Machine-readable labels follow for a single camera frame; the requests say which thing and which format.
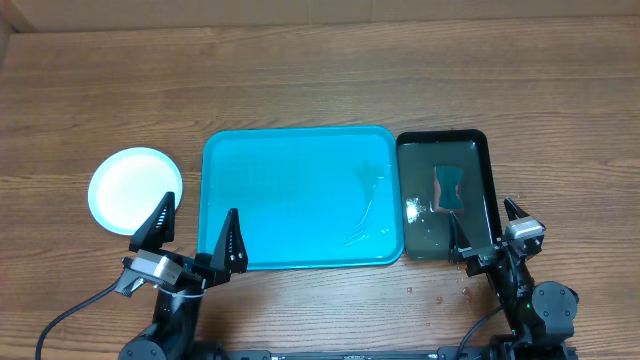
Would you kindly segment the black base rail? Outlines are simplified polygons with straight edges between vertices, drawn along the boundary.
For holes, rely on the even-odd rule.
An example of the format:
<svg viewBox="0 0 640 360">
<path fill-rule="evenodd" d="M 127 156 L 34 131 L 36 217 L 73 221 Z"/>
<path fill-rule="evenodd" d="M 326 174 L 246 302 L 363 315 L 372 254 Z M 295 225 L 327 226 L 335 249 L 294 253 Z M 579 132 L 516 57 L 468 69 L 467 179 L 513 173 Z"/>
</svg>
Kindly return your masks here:
<svg viewBox="0 0 640 360">
<path fill-rule="evenodd" d="M 457 346 L 443 346 L 437 350 L 368 351 L 368 352 L 297 352 L 275 353 L 268 350 L 226 351 L 220 343 L 199 342 L 188 359 L 206 360 L 482 360 L 507 359 L 491 355 L 483 347 L 466 347 L 457 353 Z"/>
</svg>

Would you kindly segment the black plastic tray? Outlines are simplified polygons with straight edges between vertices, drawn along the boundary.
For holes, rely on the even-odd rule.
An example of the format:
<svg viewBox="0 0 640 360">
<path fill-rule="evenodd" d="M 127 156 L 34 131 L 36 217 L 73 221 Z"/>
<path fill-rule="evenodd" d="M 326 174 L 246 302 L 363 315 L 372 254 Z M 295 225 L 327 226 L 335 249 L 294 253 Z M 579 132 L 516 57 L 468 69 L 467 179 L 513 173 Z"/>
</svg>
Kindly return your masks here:
<svg viewBox="0 0 640 360">
<path fill-rule="evenodd" d="M 455 216 L 469 247 L 502 235 L 489 144 L 477 129 L 416 131 L 396 139 L 400 207 L 407 256 L 445 260 Z"/>
</svg>

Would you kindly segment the sponge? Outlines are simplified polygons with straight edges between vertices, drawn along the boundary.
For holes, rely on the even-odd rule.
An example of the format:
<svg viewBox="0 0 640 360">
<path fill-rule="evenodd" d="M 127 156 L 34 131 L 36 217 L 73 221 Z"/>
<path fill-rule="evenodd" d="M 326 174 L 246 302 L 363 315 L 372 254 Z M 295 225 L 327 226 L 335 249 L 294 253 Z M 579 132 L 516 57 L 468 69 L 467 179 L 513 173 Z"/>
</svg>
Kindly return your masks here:
<svg viewBox="0 0 640 360">
<path fill-rule="evenodd" d="M 434 168 L 433 207 L 436 212 L 448 213 L 464 210 L 459 191 L 463 174 L 463 170 L 456 166 L 441 165 Z"/>
</svg>

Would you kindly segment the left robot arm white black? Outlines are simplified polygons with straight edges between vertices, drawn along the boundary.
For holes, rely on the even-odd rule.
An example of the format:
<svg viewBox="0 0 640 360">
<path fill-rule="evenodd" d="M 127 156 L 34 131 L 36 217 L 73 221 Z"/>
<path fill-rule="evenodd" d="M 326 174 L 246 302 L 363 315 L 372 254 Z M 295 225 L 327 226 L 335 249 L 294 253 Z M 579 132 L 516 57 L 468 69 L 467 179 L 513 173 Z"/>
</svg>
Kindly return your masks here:
<svg viewBox="0 0 640 360">
<path fill-rule="evenodd" d="M 226 359 L 217 342 L 195 340 L 202 298 L 210 288 L 247 271 L 238 210 L 228 211 L 214 252 L 195 257 L 162 248 L 175 235 L 175 194 L 166 193 L 135 231 L 114 291 L 130 297 L 145 284 L 158 290 L 151 325 L 128 342 L 121 359 Z"/>
</svg>

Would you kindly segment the light blue plate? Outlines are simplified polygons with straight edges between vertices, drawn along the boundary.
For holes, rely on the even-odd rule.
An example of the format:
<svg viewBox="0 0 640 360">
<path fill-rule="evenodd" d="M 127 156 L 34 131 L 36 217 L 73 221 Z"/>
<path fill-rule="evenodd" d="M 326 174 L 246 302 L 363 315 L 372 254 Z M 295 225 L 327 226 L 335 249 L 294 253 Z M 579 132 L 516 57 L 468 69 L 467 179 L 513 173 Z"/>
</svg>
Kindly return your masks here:
<svg viewBox="0 0 640 360">
<path fill-rule="evenodd" d="M 121 150 L 94 172 L 87 202 L 95 221 L 106 230 L 130 236 L 151 215 L 167 192 L 179 203 L 183 179 L 164 153 L 147 147 Z"/>
</svg>

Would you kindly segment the teal plastic tray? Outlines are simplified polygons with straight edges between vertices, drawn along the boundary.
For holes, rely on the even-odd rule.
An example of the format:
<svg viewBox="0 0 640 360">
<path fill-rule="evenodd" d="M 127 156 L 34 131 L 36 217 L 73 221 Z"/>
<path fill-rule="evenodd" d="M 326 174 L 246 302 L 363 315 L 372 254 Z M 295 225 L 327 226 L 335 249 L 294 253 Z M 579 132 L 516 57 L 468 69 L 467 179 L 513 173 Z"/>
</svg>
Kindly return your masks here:
<svg viewBox="0 0 640 360">
<path fill-rule="evenodd" d="M 391 264 L 404 250 L 395 138 L 374 125 L 220 131 L 203 149 L 198 252 L 231 208 L 251 271 Z"/>
</svg>

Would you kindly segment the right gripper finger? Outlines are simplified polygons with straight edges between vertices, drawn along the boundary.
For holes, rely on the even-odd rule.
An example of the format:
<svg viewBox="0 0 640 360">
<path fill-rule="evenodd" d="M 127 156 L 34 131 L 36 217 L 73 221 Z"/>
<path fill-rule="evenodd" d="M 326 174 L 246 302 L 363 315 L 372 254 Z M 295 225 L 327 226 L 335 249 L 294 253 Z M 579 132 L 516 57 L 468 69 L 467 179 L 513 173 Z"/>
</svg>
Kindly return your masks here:
<svg viewBox="0 0 640 360">
<path fill-rule="evenodd" d="M 510 197 L 504 199 L 504 207 L 510 222 L 529 217 L 529 214 Z"/>
<path fill-rule="evenodd" d="M 449 262 L 464 262 L 468 258 L 472 247 L 464 233 L 457 215 L 453 211 L 449 213 L 449 235 Z"/>
</svg>

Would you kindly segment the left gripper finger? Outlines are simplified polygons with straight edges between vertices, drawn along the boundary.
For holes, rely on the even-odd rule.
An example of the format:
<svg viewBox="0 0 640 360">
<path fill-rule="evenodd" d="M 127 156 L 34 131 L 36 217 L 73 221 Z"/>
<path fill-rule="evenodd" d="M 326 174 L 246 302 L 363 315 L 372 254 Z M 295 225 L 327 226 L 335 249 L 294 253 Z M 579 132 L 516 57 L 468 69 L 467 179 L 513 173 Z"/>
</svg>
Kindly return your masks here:
<svg viewBox="0 0 640 360">
<path fill-rule="evenodd" d="M 245 273 L 248 255 L 241 234 L 239 212 L 231 208 L 227 213 L 218 241 L 211 255 L 210 267 L 216 280 L 229 280 L 232 274 Z"/>
<path fill-rule="evenodd" d="M 175 193 L 166 192 L 151 215 L 134 232 L 129 250 L 156 252 L 175 235 Z"/>
</svg>

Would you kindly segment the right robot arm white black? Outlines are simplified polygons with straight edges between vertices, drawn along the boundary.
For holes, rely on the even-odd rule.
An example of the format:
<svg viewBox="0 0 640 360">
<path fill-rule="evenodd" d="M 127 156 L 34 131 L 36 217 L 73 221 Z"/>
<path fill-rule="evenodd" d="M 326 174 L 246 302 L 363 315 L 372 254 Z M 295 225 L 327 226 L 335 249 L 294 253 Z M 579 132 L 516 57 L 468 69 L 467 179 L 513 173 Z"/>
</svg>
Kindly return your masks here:
<svg viewBox="0 0 640 360">
<path fill-rule="evenodd" d="M 526 261 L 542 250 L 546 227 L 514 201 L 504 200 L 509 223 L 495 244 L 471 247 L 455 213 L 449 214 L 449 261 L 464 263 L 469 277 L 484 274 L 499 307 L 479 320 L 456 348 L 456 359 L 575 359 L 566 345 L 574 336 L 578 294 L 555 281 L 537 283 Z M 511 332 L 494 335 L 489 344 L 467 349 L 473 334 L 502 312 Z"/>
</svg>

